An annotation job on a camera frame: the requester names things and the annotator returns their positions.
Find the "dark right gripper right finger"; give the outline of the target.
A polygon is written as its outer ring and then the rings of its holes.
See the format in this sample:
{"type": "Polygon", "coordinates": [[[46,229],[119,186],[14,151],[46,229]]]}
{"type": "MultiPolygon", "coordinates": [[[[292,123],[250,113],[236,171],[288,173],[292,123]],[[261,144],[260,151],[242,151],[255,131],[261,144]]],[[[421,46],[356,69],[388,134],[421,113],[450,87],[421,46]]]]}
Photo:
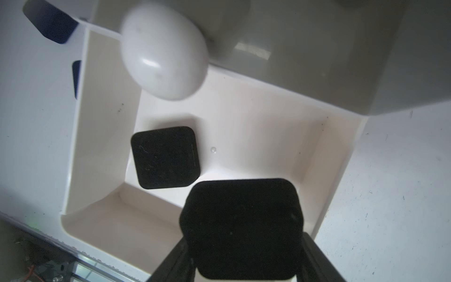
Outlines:
{"type": "Polygon", "coordinates": [[[303,233],[301,244],[300,282],[345,282],[308,233],[303,233]]]}

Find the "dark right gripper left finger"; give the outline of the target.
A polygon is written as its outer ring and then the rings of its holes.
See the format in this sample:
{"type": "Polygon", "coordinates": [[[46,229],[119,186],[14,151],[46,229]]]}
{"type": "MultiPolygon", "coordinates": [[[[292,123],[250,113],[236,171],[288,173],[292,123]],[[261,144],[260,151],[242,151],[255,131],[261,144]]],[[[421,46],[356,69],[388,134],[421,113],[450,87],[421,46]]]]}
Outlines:
{"type": "Polygon", "coordinates": [[[184,237],[151,274],[147,282],[194,282],[196,266],[184,237]]]}

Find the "black brooch box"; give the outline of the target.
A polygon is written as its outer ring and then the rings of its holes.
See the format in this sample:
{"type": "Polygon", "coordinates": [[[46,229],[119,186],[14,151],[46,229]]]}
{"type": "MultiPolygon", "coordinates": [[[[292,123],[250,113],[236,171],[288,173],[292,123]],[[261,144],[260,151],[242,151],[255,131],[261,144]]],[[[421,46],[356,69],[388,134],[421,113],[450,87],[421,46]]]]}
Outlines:
{"type": "Polygon", "coordinates": [[[288,280],[298,271],[304,218],[285,179],[197,183],[179,224],[207,279],[288,280]]]}
{"type": "Polygon", "coordinates": [[[196,135],[188,126],[137,132],[130,143],[143,189],[183,188],[200,176],[196,135]]]}

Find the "grey top drawer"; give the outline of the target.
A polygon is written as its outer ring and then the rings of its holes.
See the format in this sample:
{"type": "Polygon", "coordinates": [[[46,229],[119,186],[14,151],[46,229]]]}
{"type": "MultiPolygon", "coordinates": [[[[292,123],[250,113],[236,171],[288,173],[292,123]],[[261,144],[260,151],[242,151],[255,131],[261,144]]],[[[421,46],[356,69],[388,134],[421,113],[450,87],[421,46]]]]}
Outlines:
{"type": "Polygon", "coordinates": [[[92,24],[169,101],[208,64],[362,115],[451,98],[449,1],[99,1],[92,24]]]}

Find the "navy brooch box three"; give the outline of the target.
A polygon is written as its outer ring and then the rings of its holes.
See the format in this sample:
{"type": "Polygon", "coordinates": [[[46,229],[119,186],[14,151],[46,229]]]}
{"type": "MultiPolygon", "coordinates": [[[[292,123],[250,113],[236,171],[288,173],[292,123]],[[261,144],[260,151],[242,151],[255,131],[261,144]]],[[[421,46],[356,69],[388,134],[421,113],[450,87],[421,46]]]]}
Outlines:
{"type": "Polygon", "coordinates": [[[72,63],[72,77],[74,83],[74,96],[75,99],[78,98],[78,86],[79,86],[79,75],[81,69],[81,60],[74,61],[72,63]]]}

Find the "navy brooch box two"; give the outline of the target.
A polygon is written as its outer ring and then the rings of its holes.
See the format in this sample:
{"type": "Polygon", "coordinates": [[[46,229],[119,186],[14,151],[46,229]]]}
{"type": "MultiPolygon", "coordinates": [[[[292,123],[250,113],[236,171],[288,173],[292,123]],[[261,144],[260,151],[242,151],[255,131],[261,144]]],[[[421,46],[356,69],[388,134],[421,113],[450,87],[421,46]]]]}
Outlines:
{"type": "Polygon", "coordinates": [[[47,39],[60,45],[66,44],[79,23],[67,13],[44,0],[29,0],[23,14],[47,39]]]}

